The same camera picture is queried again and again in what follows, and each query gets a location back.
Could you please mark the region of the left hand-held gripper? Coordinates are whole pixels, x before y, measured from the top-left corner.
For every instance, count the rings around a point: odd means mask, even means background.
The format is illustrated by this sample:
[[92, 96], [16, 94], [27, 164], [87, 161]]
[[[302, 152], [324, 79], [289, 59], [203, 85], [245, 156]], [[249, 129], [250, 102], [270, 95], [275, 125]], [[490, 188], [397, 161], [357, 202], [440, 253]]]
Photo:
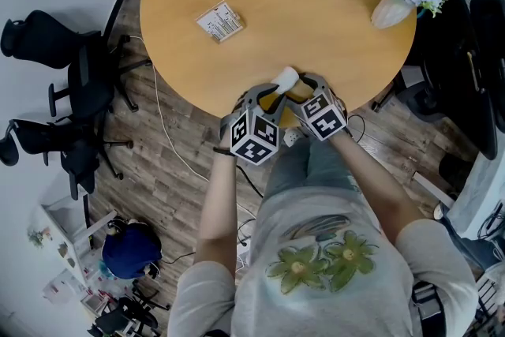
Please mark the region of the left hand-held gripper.
[[229, 153], [256, 166], [279, 150], [279, 125], [286, 105], [285, 94], [278, 95], [268, 109], [260, 105], [267, 95], [275, 93], [277, 84], [263, 83], [243, 93], [232, 112], [220, 121], [219, 139], [229, 129]]

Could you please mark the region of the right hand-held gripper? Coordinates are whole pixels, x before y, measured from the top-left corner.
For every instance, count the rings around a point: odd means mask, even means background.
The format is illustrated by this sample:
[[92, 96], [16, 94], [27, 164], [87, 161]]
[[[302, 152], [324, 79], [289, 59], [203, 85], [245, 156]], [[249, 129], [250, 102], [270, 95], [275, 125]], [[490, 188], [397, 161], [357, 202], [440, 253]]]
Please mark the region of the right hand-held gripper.
[[319, 140], [326, 140], [347, 127], [345, 103], [315, 73], [300, 73], [299, 79], [312, 89], [312, 97], [304, 100], [286, 95], [286, 106], [293, 113], [302, 113], [304, 122]]

